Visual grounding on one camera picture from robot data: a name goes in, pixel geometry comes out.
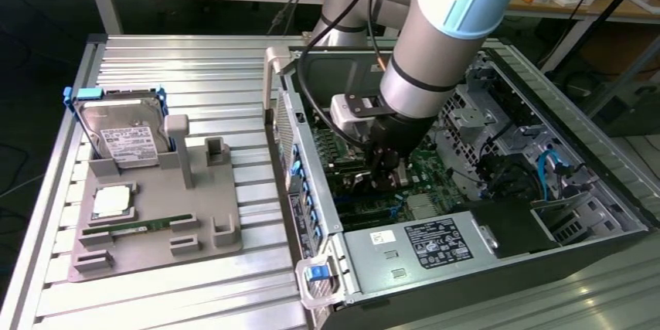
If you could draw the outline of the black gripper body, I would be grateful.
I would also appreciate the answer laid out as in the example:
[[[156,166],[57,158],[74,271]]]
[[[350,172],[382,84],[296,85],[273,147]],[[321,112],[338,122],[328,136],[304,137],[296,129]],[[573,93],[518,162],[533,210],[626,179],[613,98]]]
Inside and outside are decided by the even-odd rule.
[[[406,158],[416,149],[434,122],[434,117],[409,118],[401,114],[376,116],[368,134],[368,145],[378,145],[384,152],[397,152]]]

